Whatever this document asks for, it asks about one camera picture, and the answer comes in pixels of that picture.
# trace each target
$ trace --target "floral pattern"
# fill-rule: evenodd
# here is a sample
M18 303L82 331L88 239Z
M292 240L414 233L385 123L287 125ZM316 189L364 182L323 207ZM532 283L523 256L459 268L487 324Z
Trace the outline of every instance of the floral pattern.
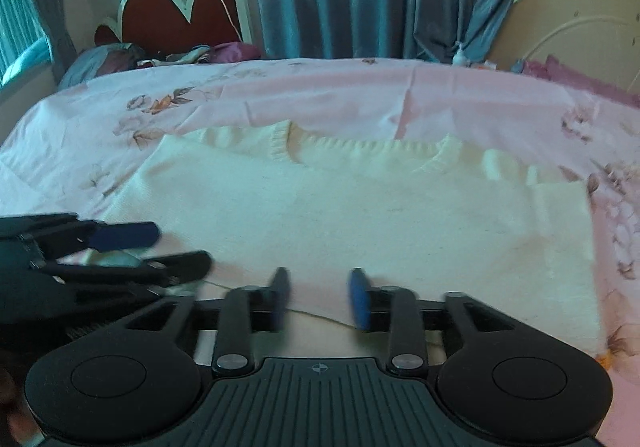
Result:
M115 182L113 182L113 184L111 184L111 186L108 189L105 189L104 191L102 191L102 197L107 198L111 196L114 192L120 189L120 187L125 183L125 181L129 179L130 176L132 176L132 173L124 174L117 177Z
M134 115L131 117L125 117L124 119L120 119L118 121L118 125L113 128L112 133L119 137L128 132L134 132L138 128L142 127L145 123L145 120L140 115Z
M81 189L92 189L100 185L102 180L108 177L110 173L102 169L100 164L93 164L89 176L86 181L81 183L79 187Z
M138 95L137 97L133 97L132 100L127 103L127 110L131 111L142 108L148 103L148 101L150 101L150 99L151 97L148 95Z
M594 121L597 106L579 106L561 120L562 132L589 144L598 137ZM640 132L622 122L621 129L632 138ZM640 315L624 294L625 283L638 283L640 265L640 163L618 160L601 164L591 159L595 172L587 180L587 191L594 208L602 208L617 265L619 281L608 280L610 292L603 300L604 324L607 329L606 367L612 367L626 380L640 385ZM561 167L568 180L579 175Z
M138 130L133 132L131 137L138 146L139 150L144 150L149 142L153 140L160 140L166 133L159 128L149 128L146 130Z
M240 70L234 73L233 75L237 79L247 79L247 78L267 77L267 72L260 68L254 68L250 70Z

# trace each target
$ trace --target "blue gripper pad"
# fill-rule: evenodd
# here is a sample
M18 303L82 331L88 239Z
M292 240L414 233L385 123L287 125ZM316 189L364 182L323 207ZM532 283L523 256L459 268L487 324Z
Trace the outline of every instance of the blue gripper pad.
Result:
M359 268L353 270L349 278L349 299L356 328L362 331L369 331L371 307L369 294L367 293L369 288L369 281L363 271Z
M88 247L98 252L124 249L146 249L160 239L160 229L153 222L104 225L95 231Z

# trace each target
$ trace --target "ridged black surface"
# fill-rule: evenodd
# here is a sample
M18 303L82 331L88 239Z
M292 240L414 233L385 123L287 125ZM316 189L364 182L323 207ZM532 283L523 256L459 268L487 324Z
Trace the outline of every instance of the ridged black surface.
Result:
M62 447L65 443L50 439L45 445ZM489 447L495 444L476 438L453 423L421 382L389 377L373 359L267 359L253 375L215 383L204 403L187 420L137 445ZM595 440L585 439L574 447L597 445Z

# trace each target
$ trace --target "pink bedsheet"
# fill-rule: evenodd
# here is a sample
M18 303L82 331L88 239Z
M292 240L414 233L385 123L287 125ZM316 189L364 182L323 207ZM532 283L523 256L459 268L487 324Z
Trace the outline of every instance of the pink bedsheet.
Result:
M23 117L0 148L0 215L100 217L162 135L284 119L347 138L452 133L588 179L615 388L598 437L609 447L638 444L640 111L631 107L529 77L402 60L123 72L55 94Z

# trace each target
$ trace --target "headboard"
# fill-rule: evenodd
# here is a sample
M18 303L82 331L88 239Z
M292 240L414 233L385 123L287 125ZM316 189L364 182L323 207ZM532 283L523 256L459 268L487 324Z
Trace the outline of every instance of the headboard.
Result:
M252 42L247 0L121 0L117 19L103 20L94 42L132 42L168 55L238 41L236 29L242 42Z
M508 70L550 54L640 93L640 0L515 0L487 59Z

